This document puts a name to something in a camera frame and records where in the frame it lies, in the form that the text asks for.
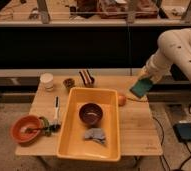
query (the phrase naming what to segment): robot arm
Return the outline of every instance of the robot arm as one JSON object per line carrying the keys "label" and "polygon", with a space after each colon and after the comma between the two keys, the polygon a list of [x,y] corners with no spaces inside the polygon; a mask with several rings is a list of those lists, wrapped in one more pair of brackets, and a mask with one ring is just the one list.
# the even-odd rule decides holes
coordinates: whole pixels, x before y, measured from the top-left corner
{"label": "robot arm", "polygon": [[153,83],[176,64],[191,82],[191,29],[169,30],[158,38],[159,49],[140,73],[140,79],[150,78]]}

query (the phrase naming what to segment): yellow tray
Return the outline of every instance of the yellow tray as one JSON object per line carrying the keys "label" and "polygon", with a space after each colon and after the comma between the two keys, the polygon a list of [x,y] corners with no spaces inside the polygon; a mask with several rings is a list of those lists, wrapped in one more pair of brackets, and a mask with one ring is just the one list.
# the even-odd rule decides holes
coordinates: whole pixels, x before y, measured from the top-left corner
{"label": "yellow tray", "polygon": [[[106,135],[105,145],[83,140],[88,129],[79,118],[79,110],[86,103],[96,103],[103,110],[99,127]],[[118,161],[121,156],[117,92],[98,88],[72,88],[67,102],[58,142],[59,158]]]}

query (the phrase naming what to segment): brown cup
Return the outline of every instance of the brown cup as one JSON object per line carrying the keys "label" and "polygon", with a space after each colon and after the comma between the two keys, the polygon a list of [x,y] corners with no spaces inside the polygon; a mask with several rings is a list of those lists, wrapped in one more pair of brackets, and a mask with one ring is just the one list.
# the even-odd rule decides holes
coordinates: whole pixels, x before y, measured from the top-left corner
{"label": "brown cup", "polygon": [[75,80],[73,78],[67,78],[63,81],[63,84],[66,87],[67,91],[70,92],[70,89],[75,87]]}

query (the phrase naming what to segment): table leg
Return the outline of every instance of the table leg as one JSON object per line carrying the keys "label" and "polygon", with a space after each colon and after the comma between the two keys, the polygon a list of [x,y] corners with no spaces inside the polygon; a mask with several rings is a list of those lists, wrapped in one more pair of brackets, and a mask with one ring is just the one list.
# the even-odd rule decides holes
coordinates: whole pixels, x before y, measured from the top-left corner
{"label": "table leg", "polygon": [[43,167],[47,170],[50,169],[49,164],[43,159],[42,156],[34,156],[42,165]]}
{"label": "table leg", "polygon": [[134,156],[135,164],[132,166],[132,168],[137,168],[137,167],[139,167],[142,158],[143,158],[142,156]]}

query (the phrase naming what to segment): brown bowl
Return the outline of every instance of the brown bowl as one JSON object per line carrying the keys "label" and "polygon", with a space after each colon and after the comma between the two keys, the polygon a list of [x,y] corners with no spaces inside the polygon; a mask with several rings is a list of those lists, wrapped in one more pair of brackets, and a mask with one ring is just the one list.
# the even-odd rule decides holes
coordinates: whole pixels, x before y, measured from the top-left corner
{"label": "brown bowl", "polygon": [[80,119],[89,126],[94,126],[102,119],[103,111],[95,103],[87,103],[79,110]]}
{"label": "brown bowl", "polygon": [[41,130],[34,130],[32,132],[26,132],[25,130],[27,128],[41,127],[43,127],[43,125],[37,116],[27,115],[19,118],[11,126],[10,134],[17,143],[27,144],[33,142],[33,140],[40,134]]}

